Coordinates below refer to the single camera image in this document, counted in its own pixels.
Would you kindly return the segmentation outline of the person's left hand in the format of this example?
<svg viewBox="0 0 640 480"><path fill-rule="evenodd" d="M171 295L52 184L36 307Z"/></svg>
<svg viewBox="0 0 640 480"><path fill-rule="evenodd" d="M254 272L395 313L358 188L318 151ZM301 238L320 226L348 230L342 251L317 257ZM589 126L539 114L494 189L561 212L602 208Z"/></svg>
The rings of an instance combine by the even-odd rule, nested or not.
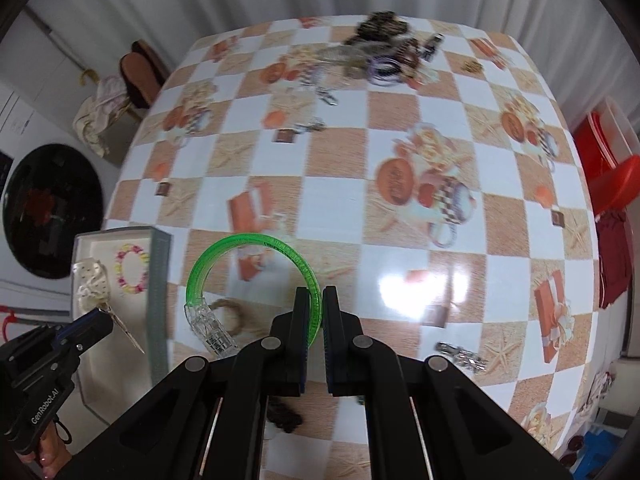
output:
<svg viewBox="0 0 640 480"><path fill-rule="evenodd" d="M54 479L58 472L72 459L72 454L58 430L51 424L40 438L37 453L30 453L24 458L25 463L36 463L42 471L43 478Z"/></svg>

